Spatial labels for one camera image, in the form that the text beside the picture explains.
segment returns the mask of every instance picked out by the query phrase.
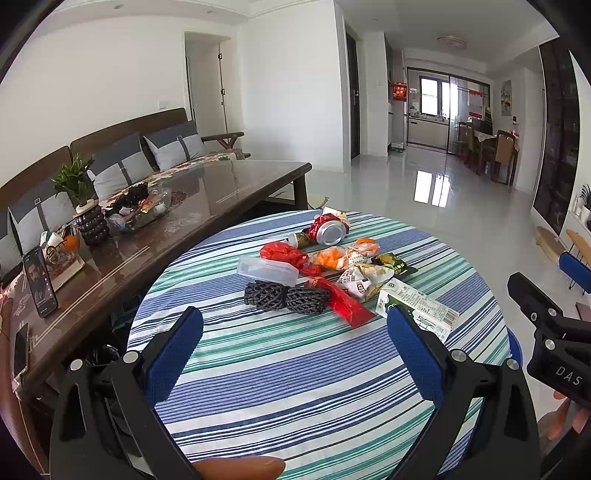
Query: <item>red wrapper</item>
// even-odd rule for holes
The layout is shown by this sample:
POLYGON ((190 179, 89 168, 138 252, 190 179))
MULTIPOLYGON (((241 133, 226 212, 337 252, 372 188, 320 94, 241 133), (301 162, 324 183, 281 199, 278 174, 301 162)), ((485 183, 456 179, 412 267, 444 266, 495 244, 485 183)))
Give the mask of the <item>red wrapper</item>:
POLYGON ((313 278, 306 282, 306 287, 323 288, 330 292, 328 306, 340 317, 343 317, 353 328, 361 327, 365 322, 375 317, 353 297, 349 297, 343 290, 325 278, 313 278))
POLYGON ((271 242, 261 248, 261 258, 289 263, 296 267, 303 275, 317 277, 322 275, 319 265, 307 265, 310 261, 307 254, 283 242, 271 242))

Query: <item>doorway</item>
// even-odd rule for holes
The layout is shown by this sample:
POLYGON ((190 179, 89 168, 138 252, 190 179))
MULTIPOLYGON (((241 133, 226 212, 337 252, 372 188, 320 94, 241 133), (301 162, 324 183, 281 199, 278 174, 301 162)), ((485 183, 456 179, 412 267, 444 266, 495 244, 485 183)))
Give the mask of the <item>doorway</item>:
POLYGON ((347 33, 347 57, 349 63, 349 105, 351 108, 351 158, 355 158, 359 155, 361 149, 359 69, 357 65, 357 43, 349 33, 347 33))

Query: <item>screw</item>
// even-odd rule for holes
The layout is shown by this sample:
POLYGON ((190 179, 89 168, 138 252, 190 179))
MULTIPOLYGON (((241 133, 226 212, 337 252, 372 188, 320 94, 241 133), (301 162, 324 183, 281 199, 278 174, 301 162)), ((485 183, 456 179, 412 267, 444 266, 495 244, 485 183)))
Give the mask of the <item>screw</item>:
POLYGON ((135 362, 135 361, 136 361, 138 358, 139 358, 139 354, 138 354, 138 352, 135 352, 135 351, 133 351, 133 350, 132 350, 132 351, 130 351, 130 352, 127 352, 127 353, 126 353, 126 354, 123 356, 123 361, 124 361, 126 364, 132 364, 132 363, 134 363, 134 362, 135 362))
POLYGON ((465 362, 466 361, 466 354, 464 352, 462 352, 461 350, 454 350, 452 352, 452 358, 456 361, 456 362, 465 362))
POLYGON ((514 358, 509 358, 507 360, 507 366, 512 370, 519 370, 519 362, 514 358))
POLYGON ((83 365, 82 360, 77 358, 76 360, 74 360, 70 364, 70 369, 75 372, 76 370, 79 370, 80 368, 82 368, 82 365, 83 365))

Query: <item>human hand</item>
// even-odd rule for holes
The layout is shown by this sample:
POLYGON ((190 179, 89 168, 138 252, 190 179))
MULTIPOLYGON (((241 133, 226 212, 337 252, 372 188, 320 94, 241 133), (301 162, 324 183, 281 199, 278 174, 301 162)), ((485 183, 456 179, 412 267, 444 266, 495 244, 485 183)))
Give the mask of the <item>human hand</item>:
POLYGON ((285 470, 283 460, 267 456, 209 458, 193 466, 204 480, 276 480, 285 470))
MULTIPOLYGON (((564 400, 566 398, 566 396, 560 392, 555 391, 554 398, 556 400, 564 400)), ((566 414, 569 411, 570 402, 571 402, 571 399, 566 398, 566 400, 564 402, 562 402, 562 405, 556 411, 556 416, 555 416, 554 421, 550 427, 550 433, 548 434, 549 440, 554 440, 554 439, 558 438, 560 436, 560 434, 562 433, 562 431, 564 429, 564 422, 566 421, 566 414)), ((577 412, 577 414, 573 418, 573 423, 572 423, 573 429, 577 433, 581 433, 583 431, 583 428, 585 427, 585 424, 587 423, 588 419, 589 419, 589 410, 582 408, 581 410, 579 410, 577 412)))

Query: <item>green plant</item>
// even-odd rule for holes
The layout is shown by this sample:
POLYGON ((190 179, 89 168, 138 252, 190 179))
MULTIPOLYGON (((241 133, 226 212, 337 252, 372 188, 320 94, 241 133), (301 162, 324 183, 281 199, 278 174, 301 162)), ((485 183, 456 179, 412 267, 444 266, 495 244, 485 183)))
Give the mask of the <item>green plant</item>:
POLYGON ((86 173, 92 160, 77 153, 72 165, 62 165, 60 172, 51 179, 56 192, 66 192, 75 205, 86 204, 95 193, 86 173))

